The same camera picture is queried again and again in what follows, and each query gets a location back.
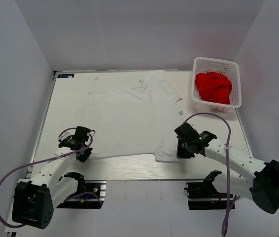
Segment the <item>white t shirt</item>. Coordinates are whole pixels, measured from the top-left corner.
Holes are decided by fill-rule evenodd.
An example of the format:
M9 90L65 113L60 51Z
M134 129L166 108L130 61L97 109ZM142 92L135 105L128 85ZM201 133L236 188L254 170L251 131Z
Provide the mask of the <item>white t shirt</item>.
M153 154L157 162L176 162L183 98L156 74L139 83L86 93L85 124L96 132L92 159Z

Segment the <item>white plastic basket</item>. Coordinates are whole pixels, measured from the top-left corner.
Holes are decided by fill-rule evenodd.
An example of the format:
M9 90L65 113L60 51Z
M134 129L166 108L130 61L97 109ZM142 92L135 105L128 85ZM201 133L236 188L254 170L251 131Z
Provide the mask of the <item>white plastic basket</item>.
M191 98L198 105L220 111L239 108L242 95L238 64L207 57L195 58Z

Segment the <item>red t shirt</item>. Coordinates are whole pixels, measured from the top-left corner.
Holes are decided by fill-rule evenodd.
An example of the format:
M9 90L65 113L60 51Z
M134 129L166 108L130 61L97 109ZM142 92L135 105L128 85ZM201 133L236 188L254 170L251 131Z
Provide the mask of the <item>red t shirt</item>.
M202 100L230 104L229 95L233 85L227 76L217 72L198 73L195 77L195 85Z

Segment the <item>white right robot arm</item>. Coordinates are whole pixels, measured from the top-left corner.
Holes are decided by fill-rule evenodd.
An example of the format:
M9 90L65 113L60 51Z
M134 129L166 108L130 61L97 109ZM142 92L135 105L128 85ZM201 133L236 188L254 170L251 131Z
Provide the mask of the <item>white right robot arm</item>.
M235 171L238 176L228 176L214 170L200 183L200 190L186 187L193 194L215 197L218 194L240 196L253 201L263 211L274 214L279 209L279 162L249 157L229 148L216 135L203 131L198 133L190 124L183 123L175 129L178 138L177 157L193 158L202 155Z

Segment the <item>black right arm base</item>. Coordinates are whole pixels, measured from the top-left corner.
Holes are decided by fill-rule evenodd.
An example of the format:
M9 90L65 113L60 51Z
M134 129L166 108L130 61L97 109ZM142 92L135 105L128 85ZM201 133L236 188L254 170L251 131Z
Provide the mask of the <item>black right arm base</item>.
M225 210L227 194L205 182L187 182L184 188L189 210Z

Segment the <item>blue table label sticker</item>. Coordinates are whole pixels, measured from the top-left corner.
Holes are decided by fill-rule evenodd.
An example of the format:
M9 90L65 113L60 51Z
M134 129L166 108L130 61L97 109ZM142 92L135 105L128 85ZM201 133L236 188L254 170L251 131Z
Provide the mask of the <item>blue table label sticker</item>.
M61 79L68 79L68 78L73 78L74 74L58 74L57 78L61 78Z

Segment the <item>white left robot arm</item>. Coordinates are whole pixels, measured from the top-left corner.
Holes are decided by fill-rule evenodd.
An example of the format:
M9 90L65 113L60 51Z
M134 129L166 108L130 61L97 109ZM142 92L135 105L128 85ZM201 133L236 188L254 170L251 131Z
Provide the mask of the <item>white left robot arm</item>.
M20 181L14 191L12 221L45 229L56 207L68 197L85 194L84 176L70 172L75 162L84 163L91 155L92 130L78 126L74 135L59 141L56 159L29 181Z

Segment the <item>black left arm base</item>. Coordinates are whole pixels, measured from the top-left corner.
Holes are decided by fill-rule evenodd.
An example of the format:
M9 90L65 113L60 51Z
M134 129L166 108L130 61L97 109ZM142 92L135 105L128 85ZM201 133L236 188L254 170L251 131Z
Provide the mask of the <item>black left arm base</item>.
M69 196L58 209L101 209L106 193L106 181L85 181L84 192Z

